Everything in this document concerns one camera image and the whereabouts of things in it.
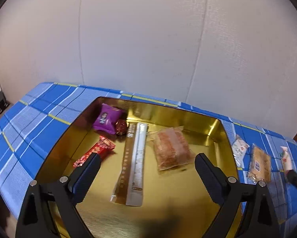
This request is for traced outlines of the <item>white green red snack packet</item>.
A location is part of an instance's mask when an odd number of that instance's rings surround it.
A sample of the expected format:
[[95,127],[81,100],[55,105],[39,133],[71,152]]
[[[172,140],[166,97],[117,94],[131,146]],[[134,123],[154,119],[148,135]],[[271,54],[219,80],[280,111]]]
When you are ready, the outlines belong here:
[[287,174],[290,170],[293,170],[293,164],[291,162],[291,158],[288,152],[288,148],[285,146],[281,146],[282,149],[282,166],[284,173]]

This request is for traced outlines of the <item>clear packet rice crisp cake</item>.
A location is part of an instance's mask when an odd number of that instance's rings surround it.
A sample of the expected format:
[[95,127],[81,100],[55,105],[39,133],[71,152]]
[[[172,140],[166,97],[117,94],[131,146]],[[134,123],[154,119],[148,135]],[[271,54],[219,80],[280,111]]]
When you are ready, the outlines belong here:
[[251,147],[251,161],[248,178],[253,182],[271,181],[271,157],[256,144]]

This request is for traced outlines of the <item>clear packet pink cake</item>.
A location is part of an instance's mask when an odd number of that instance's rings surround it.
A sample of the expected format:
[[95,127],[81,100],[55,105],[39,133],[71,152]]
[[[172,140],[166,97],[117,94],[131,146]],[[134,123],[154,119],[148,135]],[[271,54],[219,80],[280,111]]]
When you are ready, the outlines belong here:
[[159,171],[180,167],[194,161],[195,154],[189,148],[182,131],[183,126],[148,132],[148,141],[152,142]]

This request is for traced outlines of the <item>long brown silver stick packet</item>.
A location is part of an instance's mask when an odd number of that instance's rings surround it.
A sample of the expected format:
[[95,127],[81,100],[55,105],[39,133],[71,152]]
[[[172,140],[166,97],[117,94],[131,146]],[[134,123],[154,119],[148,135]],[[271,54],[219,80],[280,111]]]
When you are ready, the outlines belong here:
[[148,124],[130,122],[126,132],[122,168],[111,201],[126,206],[143,204],[143,174]]

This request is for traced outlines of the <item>blue plaid tablecloth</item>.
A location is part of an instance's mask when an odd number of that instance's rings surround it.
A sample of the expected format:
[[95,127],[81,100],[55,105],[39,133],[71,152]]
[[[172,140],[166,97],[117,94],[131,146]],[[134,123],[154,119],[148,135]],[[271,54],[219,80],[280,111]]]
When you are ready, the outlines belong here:
[[99,97],[121,98],[144,105],[159,105],[214,117],[225,129],[230,143],[237,136],[257,145],[272,158],[269,186],[281,235],[297,225],[297,189],[287,184],[281,166],[282,148],[290,154],[297,171],[297,142],[271,130],[226,117],[184,102],[85,85],[43,82],[23,96],[0,119],[0,194],[14,217],[18,217],[29,183],[36,177],[53,146],[79,114]]

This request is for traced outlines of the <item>gold metal tray box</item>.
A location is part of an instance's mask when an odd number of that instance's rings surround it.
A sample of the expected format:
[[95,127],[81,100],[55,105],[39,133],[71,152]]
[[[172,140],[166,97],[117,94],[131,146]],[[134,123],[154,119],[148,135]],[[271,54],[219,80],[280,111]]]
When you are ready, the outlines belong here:
[[[237,176],[230,142],[220,120],[156,104],[99,97],[94,99],[54,145],[37,174],[42,183],[73,171],[73,163],[98,140],[92,124],[101,105],[121,108],[128,121],[147,123],[148,130],[182,127],[190,150],[204,153],[227,176]],[[83,202],[77,205],[95,237],[201,237],[219,210],[204,187],[193,163],[159,171],[153,142],[146,140],[144,195],[140,207],[111,202],[121,172],[124,138],[111,137],[115,150],[101,168]]]

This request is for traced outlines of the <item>red patterned candy wrapper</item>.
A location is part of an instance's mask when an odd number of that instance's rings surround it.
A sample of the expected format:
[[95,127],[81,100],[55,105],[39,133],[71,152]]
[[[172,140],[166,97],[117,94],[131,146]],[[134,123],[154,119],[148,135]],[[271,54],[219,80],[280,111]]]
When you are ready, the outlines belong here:
[[92,154],[98,154],[100,159],[103,160],[115,147],[116,145],[113,141],[104,136],[100,136],[99,141],[73,163],[73,168],[82,166]]

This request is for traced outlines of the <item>small dark red candy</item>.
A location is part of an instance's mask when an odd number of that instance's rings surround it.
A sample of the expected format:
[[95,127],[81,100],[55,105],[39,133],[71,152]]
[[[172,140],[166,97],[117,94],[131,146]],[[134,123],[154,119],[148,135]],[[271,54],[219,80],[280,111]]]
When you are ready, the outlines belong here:
[[115,125],[116,135],[122,136],[127,132],[127,121],[124,119],[118,119]]

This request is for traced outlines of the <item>purple candy packet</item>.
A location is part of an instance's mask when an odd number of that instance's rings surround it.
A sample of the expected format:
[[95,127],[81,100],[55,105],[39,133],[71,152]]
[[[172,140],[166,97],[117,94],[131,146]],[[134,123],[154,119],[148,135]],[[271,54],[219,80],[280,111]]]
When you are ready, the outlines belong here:
[[92,125],[93,129],[115,135],[115,125],[118,119],[120,119],[122,113],[123,110],[103,103],[101,106],[101,112]]

